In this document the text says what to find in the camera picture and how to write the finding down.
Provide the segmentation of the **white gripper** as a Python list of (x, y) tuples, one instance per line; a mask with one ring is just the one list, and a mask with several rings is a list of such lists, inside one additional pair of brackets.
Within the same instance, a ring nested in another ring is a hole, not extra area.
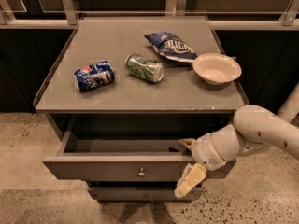
[(215, 171), (226, 164), (216, 149), (210, 133), (198, 139), (179, 139), (178, 143), (192, 151), (192, 157), (197, 162), (194, 165), (188, 164), (177, 182), (174, 194), (177, 198), (186, 196), (194, 187), (200, 184), (205, 178), (207, 171)]

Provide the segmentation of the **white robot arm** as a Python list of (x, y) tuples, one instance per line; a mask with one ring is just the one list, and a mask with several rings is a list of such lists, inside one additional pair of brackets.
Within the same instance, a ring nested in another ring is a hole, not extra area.
[(186, 196), (206, 178), (206, 173), (225, 166), (239, 156), (263, 152), (274, 146), (299, 159), (299, 128), (292, 121), (299, 113), (299, 84), (274, 114), (257, 105), (244, 105), (233, 122), (197, 139), (181, 139), (195, 160), (187, 165), (175, 188), (175, 196)]

